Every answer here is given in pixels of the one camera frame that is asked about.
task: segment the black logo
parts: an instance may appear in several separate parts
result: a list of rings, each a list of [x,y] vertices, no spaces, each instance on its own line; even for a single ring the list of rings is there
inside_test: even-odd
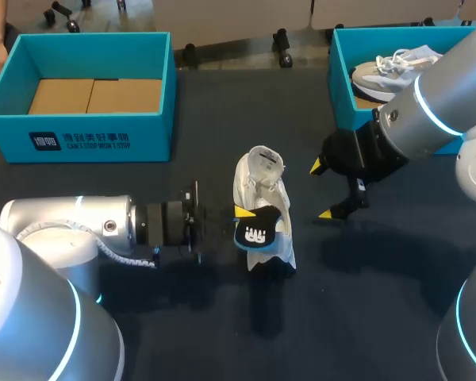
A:
[[[29,133],[33,146],[37,151],[61,151],[55,133]]]

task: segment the gray sneaker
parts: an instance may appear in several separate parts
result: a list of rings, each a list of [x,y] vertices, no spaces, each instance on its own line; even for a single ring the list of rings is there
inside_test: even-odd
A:
[[[389,102],[442,56],[427,45],[399,49],[391,57],[377,56],[375,62],[358,65],[351,80],[369,98]]]

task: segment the dark table surface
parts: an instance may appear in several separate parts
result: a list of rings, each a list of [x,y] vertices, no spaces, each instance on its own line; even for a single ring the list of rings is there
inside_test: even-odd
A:
[[[347,193],[333,173],[309,176],[335,128],[326,75],[179,72],[165,164],[9,165],[0,154],[0,210],[12,198],[79,194],[163,201],[198,179],[217,223],[238,159],[257,144],[282,155],[297,258],[290,279],[251,279],[224,227],[200,267],[173,249],[158,271],[102,266],[126,379],[440,379],[437,327],[476,263],[476,205],[459,189],[455,158],[437,156],[373,185],[371,209],[350,221],[317,223]]]

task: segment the teal box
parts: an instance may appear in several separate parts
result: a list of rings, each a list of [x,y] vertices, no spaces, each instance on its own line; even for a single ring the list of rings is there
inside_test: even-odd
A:
[[[41,79],[162,79],[158,113],[28,115]],[[167,161],[176,69],[169,33],[21,35],[0,74],[9,163]]]
[[[372,119],[371,109],[359,109],[352,93],[349,71],[376,56],[392,56],[398,49],[428,45],[446,53],[471,33],[475,27],[394,27],[336,29],[330,52],[328,86],[333,113],[340,129],[358,129]],[[458,137],[437,153],[457,153],[462,145]]]

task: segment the white sneaker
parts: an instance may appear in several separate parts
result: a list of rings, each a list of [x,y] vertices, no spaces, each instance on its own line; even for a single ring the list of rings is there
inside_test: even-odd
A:
[[[375,62],[358,65],[351,80],[366,96],[389,102],[442,56],[427,45],[412,50],[399,49],[391,57],[377,56]]]
[[[246,210],[272,205],[282,214],[275,226],[274,251],[247,251],[249,271],[256,264],[263,264],[274,256],[296,269],[289,216],[290,201],[281,178],[283,172],[282,157],[262,145],[246,153],[236,166],[233,184],[235,204]]]

